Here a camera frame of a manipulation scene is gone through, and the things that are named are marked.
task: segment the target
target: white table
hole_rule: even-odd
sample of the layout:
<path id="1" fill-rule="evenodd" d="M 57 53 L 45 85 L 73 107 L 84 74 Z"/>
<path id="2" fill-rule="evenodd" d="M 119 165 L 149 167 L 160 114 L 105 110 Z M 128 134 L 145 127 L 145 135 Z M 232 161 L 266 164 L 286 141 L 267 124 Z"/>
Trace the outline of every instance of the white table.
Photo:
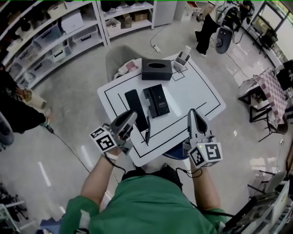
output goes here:
<path id="1" fill-rule="evenodd" d="M 177 55 L 165 59 L 173 60 Z M 170 113 L 152 119 L 151 138 L 145 142 L 145 131 L 134 125 L 130 138 L 134 145 L 129 155 L 136 166 L 142 166 L 188 138 L 187 113 L 194 108 L 212 120 L 226 105 L 198 66 L 190 59 L 182 71 L 173 67 L 170 81 L 141 80 L 141 69 L 130 72 L 100 87 L 98 95 L 110 120 L 129 110 L 125 93 L 136 89 L 145 116 L 148 106 L 143 89 L 162 84 Z"/>

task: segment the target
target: black phone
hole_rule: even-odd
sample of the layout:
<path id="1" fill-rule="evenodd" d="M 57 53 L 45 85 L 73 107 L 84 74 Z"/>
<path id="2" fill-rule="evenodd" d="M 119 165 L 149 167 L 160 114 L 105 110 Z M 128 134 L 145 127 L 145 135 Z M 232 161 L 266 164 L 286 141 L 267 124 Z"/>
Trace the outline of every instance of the black phone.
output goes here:
<path id="1" fill-rule="evenodd" d="M 143 112 L 141 101 L 139 100 L 136 90 L 130 90 L 125 93 L 125 98 L 132 111 L 137 113 L 136 125 L 140 132 L 148 129 L 147 120 Z"/>

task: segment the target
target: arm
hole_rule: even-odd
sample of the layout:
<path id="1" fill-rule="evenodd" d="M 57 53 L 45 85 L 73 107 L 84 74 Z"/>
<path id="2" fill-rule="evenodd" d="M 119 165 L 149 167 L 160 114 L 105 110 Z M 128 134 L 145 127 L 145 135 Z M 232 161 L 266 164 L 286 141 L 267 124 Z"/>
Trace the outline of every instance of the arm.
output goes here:
<path id="1" fill-rule="evenodd" d="M 202 17 L 205 18 L 208 14 L 210 14 L 212 12 L 212 10 L 215 8 L 215 5 L 213 5 L 212 3 L 207 3 L 205 5 L 205 8 L 203 9 L 202 12 Z"/>
<path id="2" fill-rule="evenodd" d="M 121 150 L 117 147 L 110 150 L 109 153 L 119 155 Z M 98 163 L 91 171 L 81 190 L 81 196 L 87 197 L 100 206 L 106 189 L 108 187 L 109 179 L 113 166 L 101 155 Z"/>
<path id="3" fill-rule="evenodd" d="M 192 171 L 197 169 L 194 168 L 193 163 L 190 162 Z M 202 168 L 202 175 L 198 178 L 193 178 L 194 195 L 196 204 L 205 210 L 213 208 L 220 208 L 221 201 L 216 190 L 216 187 L 212 181 L 212 178 L 207 168 Z M 201 170 L 193 174 L 196 177 L 201 174 Z"/>

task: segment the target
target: cardboard box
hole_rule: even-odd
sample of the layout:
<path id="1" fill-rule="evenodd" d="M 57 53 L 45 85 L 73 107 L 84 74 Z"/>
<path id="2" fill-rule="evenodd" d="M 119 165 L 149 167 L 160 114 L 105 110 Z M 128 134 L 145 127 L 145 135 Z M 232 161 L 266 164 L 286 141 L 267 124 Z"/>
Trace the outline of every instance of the cardboard box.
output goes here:
<path id="1" fill-rule="evenodd" d="M 133 21 L 138 22 L 142 20 L 147 20 L 148 12 L 147 11 L 137 11 L 133 13 Z"/>

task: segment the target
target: white storage bin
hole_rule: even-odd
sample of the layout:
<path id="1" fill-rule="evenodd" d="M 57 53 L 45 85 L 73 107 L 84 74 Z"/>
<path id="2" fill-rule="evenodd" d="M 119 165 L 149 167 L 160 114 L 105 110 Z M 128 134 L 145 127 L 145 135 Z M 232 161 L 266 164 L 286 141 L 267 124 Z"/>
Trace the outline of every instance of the white storage bin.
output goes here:
<path id="1" fill-rule="evenodd" d="M 71 2 L 65 1 L 64 3 L 65 3 L 66 8 L 70 9 L 70 8 L 76 6 L 76 5 L 79 5 L 80 1 L 71 1 Z"/>
<path id="2" fill-rule="evenodd" d="M 68 43 L 60 44 L 52 49 L 51 55 L 48 56 L 53 63 L 57 63 L 71 54 L 71 49 Z"/>
<path id="3" fill-rule="evenodd" d="M 32 42 L 23 50 L 16 59 L 16 62 L 22 67 L 26 67 L 38 55 L 39 48 Z"/>
<path id="4" fill-rule="evenodd" d="M 108 19 L 105 21 L 105 23 L 109 36 L 112 36 L 115 34 L 115 32 L 121 30 L 121 23 L 115 18 Z"/>
<path id="5" fill-rule="evenodd" d="M 98 41 L 98 28 L 96 25 L 83 30 L 72 37 L 78 50 L 85 50 Z"/>
<path id="6" fill-rule="evenodd" d="M 35 42 L 40 45 L 42 48 L 46 48 L 53 41 L 56 41 L 58 38 L 62 36 L 61 31 L 58 27 L 58 24 L 53 25 L 42 34 L 35 38 Z"/>
<path id="7" fill-rule="evenodd" d="M 39 62 L 33 65 L 29 72 L 35 77 L 39 77 L 52 67 L 52 61 L 43 56 Z"/>
<path id="8" fill-rule="evenodd" d="M 69 34 L 83 26 L 84 23 L 79 10 L 73 11 L 66 16 L 63 16 L 61 19 L 61 27 L 66 32 L 66 34 Z"/>
<path id="9" fill-rule="evenodd" d="M 52 19 L 54 19 L 63 15 L 65 11 L 66 7 L 64 2 L 57 2 L 56 4 L 49 7 L 48 14 Z"/>
<path id="10" fill-rule="evenodd" d="M 13 79 L 15 79 L 17 75 L 21 72 L 21 70 L 22 70 L 22 67 L 19 64 L 13 63 L 9 69 L 9 74 L 11 75 Z"/>

